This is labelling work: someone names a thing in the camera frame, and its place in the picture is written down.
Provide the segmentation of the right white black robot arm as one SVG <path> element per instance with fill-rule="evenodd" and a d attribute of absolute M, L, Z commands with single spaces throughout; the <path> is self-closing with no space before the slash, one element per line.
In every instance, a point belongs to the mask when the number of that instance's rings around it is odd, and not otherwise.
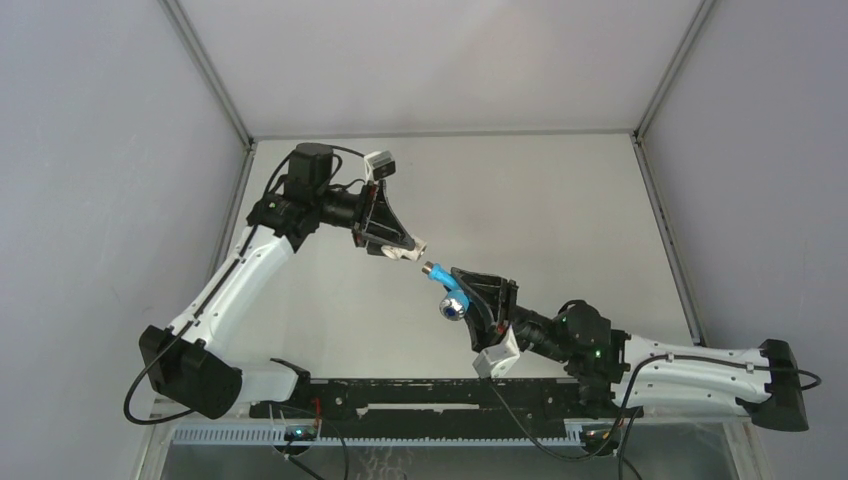
<path fill-rule="evenodd" d="M 547 317 L 518 304 L 512 280 L 456 267 L 449 275 L 446 298 L 460 304 L 454 316 L 466 323 L 482 378 L 501 377 L 532 353 L 576 380 L 579 406 L 592 416 L 671 408 L 747 417 L 774 431 L 809 428 L 809 387 L 783 340 L 736 350 L 674 345 L 616 329 L 584 300 Z"/>

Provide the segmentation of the blue plastic water faucet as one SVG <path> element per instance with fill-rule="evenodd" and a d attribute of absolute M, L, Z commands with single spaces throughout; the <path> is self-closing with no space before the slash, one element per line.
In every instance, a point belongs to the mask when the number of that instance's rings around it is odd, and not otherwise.
<path fill-rule="evenodd" d="M 462 320 L 471 304 L 471 301 L 458 281 L 452 274 L 441 265 L 426 262 L 422 272 L 433 282 L 440 284 L 445 289 L 445 295 L 439 302 L 439 312 L 447 320 Z"/>

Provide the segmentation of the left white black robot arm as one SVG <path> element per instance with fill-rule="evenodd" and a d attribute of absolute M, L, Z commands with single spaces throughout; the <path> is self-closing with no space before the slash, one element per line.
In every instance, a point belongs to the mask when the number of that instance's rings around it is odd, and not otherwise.
<path fill-rule="evenodd" d="M 238 404 L 274 402 L 290 417 L 305 414 L 313 394 L 308 371 L 282 359 L 241 364 L 227 361 L 233 334 L 271 277 L 322 225 L 351 233 L 355 247 L 372 256 L 418 260 L 426 248 L 402 225 L 386 195 L 386 179 L 396 171 L 388 151 L 363 154 L 362 187 L 353 193 L 335 176 L 347 148 L 298 144 L 272 171 L 246 226 L 223 264 L 198 296 L 165 328 L 150 325 L 139 339 L 144 367 L 123 403 L 125 418 L 157 424 L 131 412 L 131 400 L 147 379 L 159 395 L 182 406 L 170 415 L 218 419 Z"/>

